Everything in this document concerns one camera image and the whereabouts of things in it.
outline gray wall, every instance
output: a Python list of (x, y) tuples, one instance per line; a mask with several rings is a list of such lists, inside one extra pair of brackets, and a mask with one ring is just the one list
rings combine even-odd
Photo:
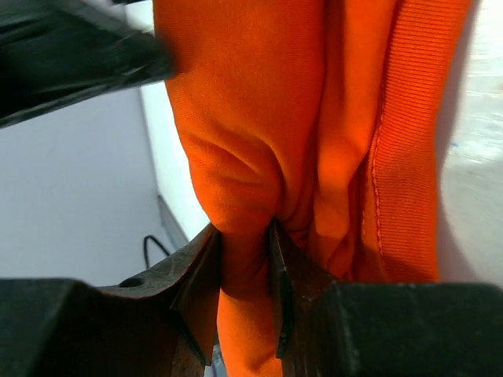
[(156, 196), (138, 89), (0, 130), (0, 276), (119, 283), (167, 242)]

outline black plastic part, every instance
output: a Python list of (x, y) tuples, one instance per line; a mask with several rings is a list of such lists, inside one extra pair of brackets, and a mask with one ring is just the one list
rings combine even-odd
[(498, 287), (344, 283), (304, 255), (277, 222), (270, 260), (285, 377), (503, 375)]
[(167, 46), (81, 0), (0, 0), (0, 128), (173, 74)]
[(112, 0), (114, 4), (134, 4), (135, 2), (143, 2), (144, 0)]
[(1, 377), (202, 377), (216, 336), (220, 237), (114, 287), (0, 280)]

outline orange fabric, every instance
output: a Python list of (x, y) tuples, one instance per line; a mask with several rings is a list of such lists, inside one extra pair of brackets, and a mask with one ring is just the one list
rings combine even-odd
[(438, 279), (433, 130), (468, 0), (155, 0), (197, 197), (223, 234), (231, 377), (279, 376), (273, 217), (348, 280)]

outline screw hole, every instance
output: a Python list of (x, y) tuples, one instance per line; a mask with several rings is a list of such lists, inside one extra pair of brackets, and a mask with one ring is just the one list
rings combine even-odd
[(119, 284), (119, 287), (120, 288), (139, 287), (143, 283), (144, 281), (140, 277), (130, 277), (129, 279), (125, 279), (121, 284)]

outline white surface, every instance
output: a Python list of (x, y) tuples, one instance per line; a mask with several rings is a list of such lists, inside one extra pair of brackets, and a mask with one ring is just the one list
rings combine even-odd
[(474, 2), (437, 122), (445, 280), (503, 287), (503, 2)]
[(156, 195), (138, 89), (0, 130), (0, 276), (118, 284), (167, 243)]
[[(127, 7), (128, 20), (142, 29), (153, 29), (152, 2)], [(164, 83), (141, 88), (160, 194), (166, 200), (187, 238), (191, 240), (208, 223), (190, 180), (189, 162), (183, 151)]]

